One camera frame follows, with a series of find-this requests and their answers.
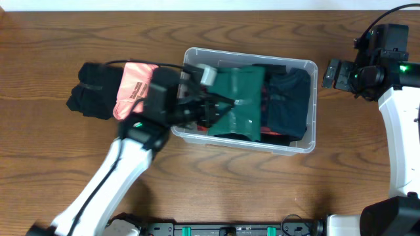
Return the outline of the dark green garment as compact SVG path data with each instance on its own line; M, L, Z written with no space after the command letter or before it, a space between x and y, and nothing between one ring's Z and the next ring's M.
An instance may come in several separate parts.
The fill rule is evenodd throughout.
M234 107L211 128L209 136L241 134L251 141L261 139L261 91L265 69L259 66L219 68L209 92L234 101Z

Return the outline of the pink printed t-shirt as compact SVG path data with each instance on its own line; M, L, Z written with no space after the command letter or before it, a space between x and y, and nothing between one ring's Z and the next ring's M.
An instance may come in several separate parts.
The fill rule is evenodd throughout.
M126 118L133 104L147 97L148 85L156 68L158 66L154 64L126 63L113 110L117 120Z

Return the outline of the red navy plaid shirt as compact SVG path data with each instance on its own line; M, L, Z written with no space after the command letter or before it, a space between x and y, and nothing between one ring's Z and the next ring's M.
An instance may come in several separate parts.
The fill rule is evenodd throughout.
M224 115L216 124L207 129L210 136L242 135L252 141L260 140L263 134L276 133L266 124L266 96L260 84L213 85L210 93L219 94L235 100L234 108Z

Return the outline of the clear plastic storage bin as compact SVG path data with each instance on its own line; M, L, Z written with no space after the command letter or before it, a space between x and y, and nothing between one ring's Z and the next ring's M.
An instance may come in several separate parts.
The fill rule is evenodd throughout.
M214 68L237 68L258 63L277 64L285 66L287 71L292 68L305 70L311 78L306 132L301 140L293 141L288 146L208 136L206 132L199 131L196 125L192 125L191 129L172 127L171 130L174 135L193 144L266 151L286 156L306 154L314 150L316 146L318 67L313 61L191 47L184 53L183 62L187 64L207 64Z

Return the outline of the large black garment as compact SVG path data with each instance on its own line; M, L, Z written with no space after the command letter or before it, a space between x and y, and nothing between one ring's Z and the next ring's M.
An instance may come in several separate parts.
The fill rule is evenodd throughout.
M220 69L212 91L238 103L207 134L288 146L294 139L274 132L268 125L271 104L268 86L271 79L285 74L285 66L269 64Z

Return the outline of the dark navy garment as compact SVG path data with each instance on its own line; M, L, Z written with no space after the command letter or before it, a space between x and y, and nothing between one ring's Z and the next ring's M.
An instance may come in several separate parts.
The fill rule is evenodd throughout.
M271 68L265 72L263 89L268 127L276 134L301 140L307 130L311 76L303 69Z

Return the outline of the black garment with tape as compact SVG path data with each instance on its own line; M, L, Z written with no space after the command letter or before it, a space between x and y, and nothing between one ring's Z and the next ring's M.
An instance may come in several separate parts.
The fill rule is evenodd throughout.
M67 107L86 117L112 118L122 76L121 67L85 62L78 72L79 83L72 89Z

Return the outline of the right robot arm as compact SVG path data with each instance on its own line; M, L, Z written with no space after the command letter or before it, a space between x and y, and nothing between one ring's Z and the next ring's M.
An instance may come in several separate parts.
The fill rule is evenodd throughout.
M332 59L322 86L377 102L390 160L388 199L361 214L333 214L326 235L419 234L419 64L409 62L409 28L370 26L354 42L354 61Z

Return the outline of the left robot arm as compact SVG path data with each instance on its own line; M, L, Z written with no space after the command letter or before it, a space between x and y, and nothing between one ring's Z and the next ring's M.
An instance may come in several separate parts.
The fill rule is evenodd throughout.
M209 128L234 107L232 99L207 91L215 68L185 64L181 69L188 79L168 65L152 72L146 97L136 100L120 122L117 138L85 189L49 227L34 224L28 235L102 235L131 185L167 143L171 127L197 123Z

